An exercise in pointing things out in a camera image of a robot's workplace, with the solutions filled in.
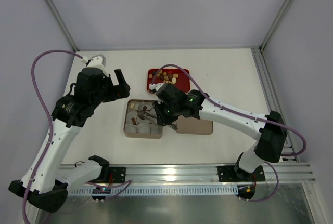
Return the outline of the metal serving tongs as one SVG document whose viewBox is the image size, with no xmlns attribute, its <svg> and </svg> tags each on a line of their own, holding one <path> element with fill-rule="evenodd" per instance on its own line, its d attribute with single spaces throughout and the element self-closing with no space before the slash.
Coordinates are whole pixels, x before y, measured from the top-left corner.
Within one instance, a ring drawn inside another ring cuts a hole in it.
<svg viewBox="0 0 333 224">
<path fill-rule="evenodd" d="M 152 124 L 162 126 L 162 127 L 168 126 L 173 130 L 178 130 L 178 126 L 177 126 L 176 122 L 173 122 L 171 124 L 166 124 L 156 114 L 151 114 L 151 113 L 149 113 L 148 111 L 145 111 L 145 110 L 138 110 L 137 112 L 138 112 L 138 117 L 141 120 L 148 120 Z"/>
</svg>

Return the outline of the brown bar chocolate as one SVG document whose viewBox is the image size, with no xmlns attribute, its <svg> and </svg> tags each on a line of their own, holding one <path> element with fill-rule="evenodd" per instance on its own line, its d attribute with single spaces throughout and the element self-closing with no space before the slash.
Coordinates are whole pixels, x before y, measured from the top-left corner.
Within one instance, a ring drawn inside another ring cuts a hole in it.
<svg viewBox="0 0 333 224">
<path fill-rule="evenodd" d="M 131 121 L 132 121 L 132 124 L 133 124 L 133 125 L 137 125 L 137 121 L 136 121 L 136 118 L 135 118 L 135 117 L 131 118 Z"/>
</svg>

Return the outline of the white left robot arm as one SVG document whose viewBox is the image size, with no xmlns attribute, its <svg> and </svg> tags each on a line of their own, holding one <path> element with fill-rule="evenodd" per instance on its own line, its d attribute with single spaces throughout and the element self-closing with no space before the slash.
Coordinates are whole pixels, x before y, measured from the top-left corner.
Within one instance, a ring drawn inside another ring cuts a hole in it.
<svg viewBox="0 0 333 224">
<path fill-rule="evenodd" d="M 76 82 L 70 85 L 69 93 L 55 104 L 50 116 L 52 127 L 30 171 L 22 179 L 10 183 L 10 192 L 38 209 L 55 213 L 71 191 L 90 181 L 108 180 L 110 163 L 97 155 L 90 156 L 68 175 L 59 176 L 58 169 L 73 140 L 95 109 L 101 103 L 130 95 L 130 86 L 121 69 L 114 72 L 118 80 L 116 85 L 99 68 L 84 68 L 78 73 Z"/>
</svg>

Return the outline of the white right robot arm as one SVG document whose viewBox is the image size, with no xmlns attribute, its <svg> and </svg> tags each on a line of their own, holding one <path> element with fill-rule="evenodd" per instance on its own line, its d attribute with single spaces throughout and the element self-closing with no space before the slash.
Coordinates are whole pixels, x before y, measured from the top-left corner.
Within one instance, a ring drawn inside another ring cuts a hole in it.
<svg viewBox="0 0 333 224">
<path fill-rule="evenodd" d="M 251 137 L 254 145 L 237 159 L 234 171 L 242 180 L 252 177 L 265 162 L 277 163 L 287 138 L 283 120 L 278 112 L 256 114 L 231 106 L 223 106 L 199 90 L 188 93 L 170 83 L 150 84 L 149 89 L 158 97 L 153 104 L 160 126 L 170 125 L 179 116 L 216 122 Z"/>
</svg>

